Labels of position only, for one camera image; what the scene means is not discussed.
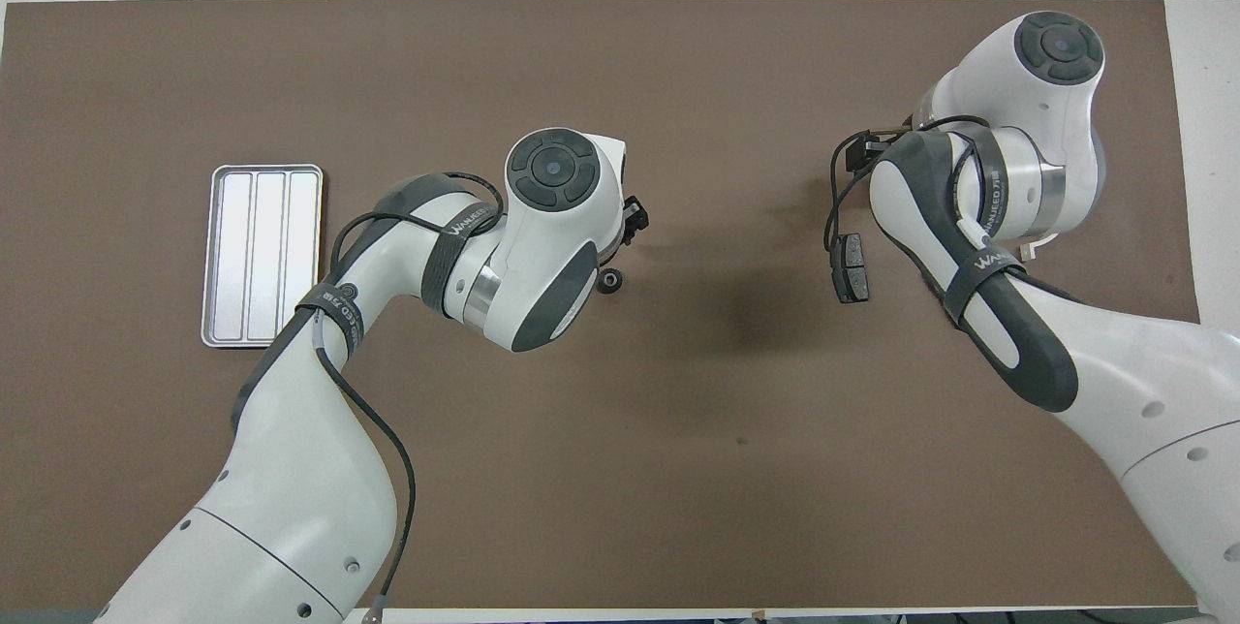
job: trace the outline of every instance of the black velcro strap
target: black velcro strap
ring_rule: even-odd
[[[986,247],[975,251],[966,258],[960,264],[960,268],[956,269],[956,274],[951,278],[951,284],[947,285],[947,292],[942,295],[942,308],[947,310],[947,316],[951,318],[952,323],[960,326],[960,318],[965,315],[965,306],[987,278],[994,275],[997,272],[1011,268],[1024,270],[1021,262],[1008,253],[1007,249],[991,243],[987,243]]]
[[[448,311],[444,311],[444,293],[448,289],[448,278],[456,267],[456,258],[465,251],[465,241],[469,241],[470,236],[474,236],[474,232],[482,223],[487,223],[494,215],[494,207],[477,201],[444,223],[434,248],[430,248],[427,269],[422,270],[422,303],[448,316]]]
[[[319,309],[327,314],[336,326],[340,326],[340,332],[345,334],[345,345],[348,346],[350,357],[353,356],[353,350],[362,342],[362,336],[366,334],[366,324],[362,320],[362,310],[357,309],[353,303],[353,296],[357,295],[357,289],[345,283],[342,288],[337,288],[331,283],[319,283],[306,296],[298,301],[296,309]]]

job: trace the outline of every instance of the gray circular control pad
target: gray circular control pad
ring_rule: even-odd
[[[1059,11],[1030,14],[1016,29],[1016,57],[1043,82],[1071,87],[1102,68],[1102,41],[1084,20]]]
[[[599,155],[585,135],[553,128],[523,138],[508,155],[508,184],[523,203],[542,212],[580,205],[599,184]]]

